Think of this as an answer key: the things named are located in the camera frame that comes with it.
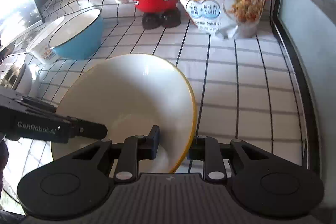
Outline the black gloved left hand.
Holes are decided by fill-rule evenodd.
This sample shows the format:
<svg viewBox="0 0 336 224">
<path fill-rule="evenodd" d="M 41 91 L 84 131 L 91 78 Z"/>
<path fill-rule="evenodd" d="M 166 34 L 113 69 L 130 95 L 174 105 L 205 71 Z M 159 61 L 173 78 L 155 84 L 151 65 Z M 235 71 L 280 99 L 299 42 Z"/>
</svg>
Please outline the black gloved left hand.
<svg viewBox="0 0 336 224">
<path fill-rule="evenodd" d="M 9 158 L 9 151 L 4 140 L 1 141 L 0 145 L 0 179 L 1 179 L 1 189 L 3 185 L 3 170 L 5 169 Z"/>
</svg>

